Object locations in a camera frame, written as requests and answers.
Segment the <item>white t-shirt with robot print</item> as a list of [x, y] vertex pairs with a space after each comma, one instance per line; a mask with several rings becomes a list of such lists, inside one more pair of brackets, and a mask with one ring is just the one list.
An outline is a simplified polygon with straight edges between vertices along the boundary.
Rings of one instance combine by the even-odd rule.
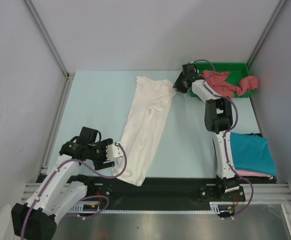
[[126, 158], [118, 159], [112, 173], [126, 183], [140, 187], [147, 175], [168, 119], [176, 91], [173, 83], [136, 77], [136, 88], [119, 143]]

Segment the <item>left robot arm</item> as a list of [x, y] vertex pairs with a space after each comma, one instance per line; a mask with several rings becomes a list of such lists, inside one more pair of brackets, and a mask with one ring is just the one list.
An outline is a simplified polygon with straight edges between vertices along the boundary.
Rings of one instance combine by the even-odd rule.
[[98, 171], [114, 166], [114, 158], [124, 156], [119, 143], [102, 140], [101, 132], [83, 127], [78, 136], [62, 145], [53, 170], [25, 203], [11, 210], [14, 234], [23, 240], [51, 240], [60, 220], [81, 201], [96, 201], [89, 207], [93, 215], [110, 203], [98, 190], [94, 178], [78, 174], [81, 166], [97, 176]]

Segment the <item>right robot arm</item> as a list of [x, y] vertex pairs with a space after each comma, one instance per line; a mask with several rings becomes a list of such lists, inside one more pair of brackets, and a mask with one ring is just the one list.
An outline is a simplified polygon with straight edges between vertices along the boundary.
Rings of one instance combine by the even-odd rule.
[[237, 124], [237, 121], [233, 121], [233, 102], [208, 85], [210, 78], [211, 76], [199, 75], [199, 70], [194, 62], [187, 63], [182, 66], [182, 71], [173, 88], [184, 94], [191, 91], [205, 104], [204, 125], [211, 133], [217, 160], [217, 172], [216, 184], [211, 190], [212, 193], [202, 189], [201, 197], [238, 203], [244, 201], [245, 197], [234, 167], [231, 150], [231, 129]]

